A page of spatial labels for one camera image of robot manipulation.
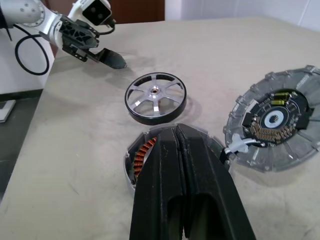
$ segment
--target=beige table surface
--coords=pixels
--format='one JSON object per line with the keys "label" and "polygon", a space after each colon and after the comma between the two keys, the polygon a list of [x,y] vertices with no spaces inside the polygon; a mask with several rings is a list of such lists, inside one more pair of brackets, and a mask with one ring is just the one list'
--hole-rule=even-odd
{"label": "beige table surface", "polygon": [[[1,240],[128,240],[126,147],[148,129],[124,94],[168,72],[188,91],[176,122],[222,133],[235,99],[268,72],[320,67],[320,34],[267,18],[119,25],[101,47],[128,68],[56,59],[0,207]],[[320,155],[292,170],[232,172],[258,240],[320,239]]]}

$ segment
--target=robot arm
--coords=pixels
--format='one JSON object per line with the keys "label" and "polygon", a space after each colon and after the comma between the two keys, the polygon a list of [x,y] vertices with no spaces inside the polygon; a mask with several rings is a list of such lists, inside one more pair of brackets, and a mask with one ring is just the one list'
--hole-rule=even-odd
{"label": "robot arm", "polygon": [[[98,32],[89,23],[106,25],[112,30]],[[121,55],[109,49],[104,48],[98,54],[90,52],[99,46],[101,35],[115,30],[107,0],[78,0],[68,16],[49,10],[41,0],[0,0],[0,29],[15,25],[39,31],[41,37],[83,62],[91,59],[114,69],[127,66]]]}

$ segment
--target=black plastic tool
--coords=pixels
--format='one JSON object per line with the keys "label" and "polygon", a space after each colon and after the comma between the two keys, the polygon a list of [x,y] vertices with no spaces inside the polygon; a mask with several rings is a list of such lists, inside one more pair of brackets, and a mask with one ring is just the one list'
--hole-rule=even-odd
{"label": "black plastic tool", "polygon": [[255,240],[235,184],[203,135],[158,136],[136,183],[130,240]]}

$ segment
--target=copper winding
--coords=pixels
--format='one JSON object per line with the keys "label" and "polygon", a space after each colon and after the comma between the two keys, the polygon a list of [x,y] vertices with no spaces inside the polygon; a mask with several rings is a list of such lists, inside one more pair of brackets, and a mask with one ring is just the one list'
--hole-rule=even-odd
{"label": "copper winding", "polygon": [[134,168],[134,176],[137,178],[144,166],[145,156],[150,148],[152,148],[156,143],[157,138],[154,137],[150,139],[146,144],[144,144],[140,149],[136,152],[133,168]]}

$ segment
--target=circuit board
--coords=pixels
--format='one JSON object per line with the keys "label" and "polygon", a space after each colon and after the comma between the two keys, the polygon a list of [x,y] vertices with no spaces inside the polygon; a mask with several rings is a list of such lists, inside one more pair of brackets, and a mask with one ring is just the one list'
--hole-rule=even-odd
{"label": "circuit board", "polygon": [[274,147],[306,129],[312,112],[305,96],[296,90],[271,92],[245,114],[243,133],[262,147]]}

